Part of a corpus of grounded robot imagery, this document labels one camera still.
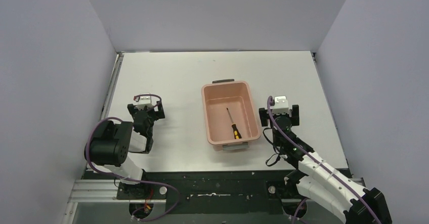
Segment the black yellow screwdriver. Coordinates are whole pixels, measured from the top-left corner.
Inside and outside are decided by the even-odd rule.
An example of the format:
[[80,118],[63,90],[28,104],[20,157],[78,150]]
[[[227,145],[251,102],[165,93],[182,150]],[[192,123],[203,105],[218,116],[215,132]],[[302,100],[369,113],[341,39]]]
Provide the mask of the black yellow screwdriver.
[[235,138],[235,139],[241,139],[241,138],[242,138],[242,136],[241,136],[241,134],[240,134],[240,132],[239,132],[239,130],[238,130],[238,128],[237,128],[237,126],[236,126],[236,123],[234,122],[234,120],[233,120],[233,118],[232,118],[232,115],[231,115],[231,113],[230,113],[230,110],[229,110],[229,108],[226,108],[226,109],[227,109],[227,113],[228,113],[228,116],[229,116],[230,121],[231,121],[231,128],[232,128],[232,130],[233,130],[234,138]]

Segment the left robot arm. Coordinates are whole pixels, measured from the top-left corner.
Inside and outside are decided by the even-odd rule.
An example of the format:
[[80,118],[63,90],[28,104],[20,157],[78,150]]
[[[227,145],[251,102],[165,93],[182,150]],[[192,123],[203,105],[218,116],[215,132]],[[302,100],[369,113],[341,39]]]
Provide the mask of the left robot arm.
[[96,126],[90,138],[89,149],[84,151],[86,160],[102,166],[119,180],[118,198],[149,199],[153,185],[148,183],[144,169],[139,168],[129,153],[148,154],[154,143],[155,121],[165,118],[162,102],[128,104],[131,121],[114,123],[105,120]]

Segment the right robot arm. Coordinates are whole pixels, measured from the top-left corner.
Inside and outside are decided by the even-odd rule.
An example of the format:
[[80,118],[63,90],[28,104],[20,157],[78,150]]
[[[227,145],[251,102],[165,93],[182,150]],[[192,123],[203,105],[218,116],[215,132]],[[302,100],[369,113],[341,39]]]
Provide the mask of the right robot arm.
[[384,194],[377,188],[368,189],[328,164],[310,145],[292,132],[299,125],[299,106],[259,108],[264,130],[272,131],[269,144],[295,168],[284,178],[291,197],[311,199],[336,216],[342,223],[392,223]]

